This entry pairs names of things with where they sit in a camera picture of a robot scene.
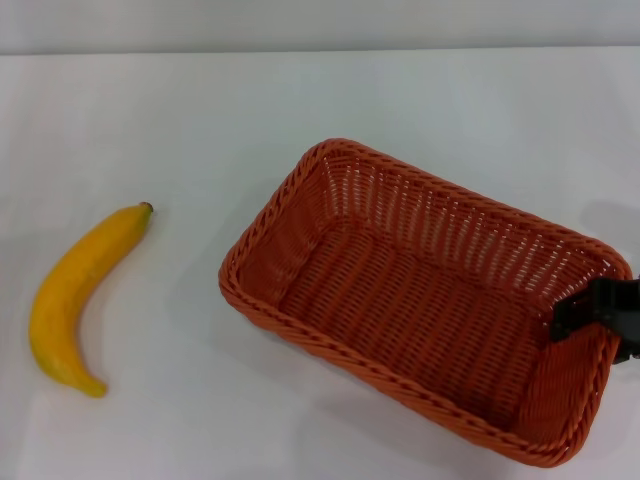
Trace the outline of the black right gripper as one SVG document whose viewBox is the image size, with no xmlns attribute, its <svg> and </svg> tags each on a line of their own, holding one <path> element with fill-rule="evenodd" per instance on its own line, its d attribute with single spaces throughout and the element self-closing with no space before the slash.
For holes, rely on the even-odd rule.
<svg viewBox="0 0 640 480">
<path fill-rule="evenodd" d="M 566 340 L 583 327 L 597 323 L 621 340 L 615 364 L 640 356 L 639 281 L 596 278 L 581 291 L 557 302 L 550 323 L 552 342 Z"/>
</svg>

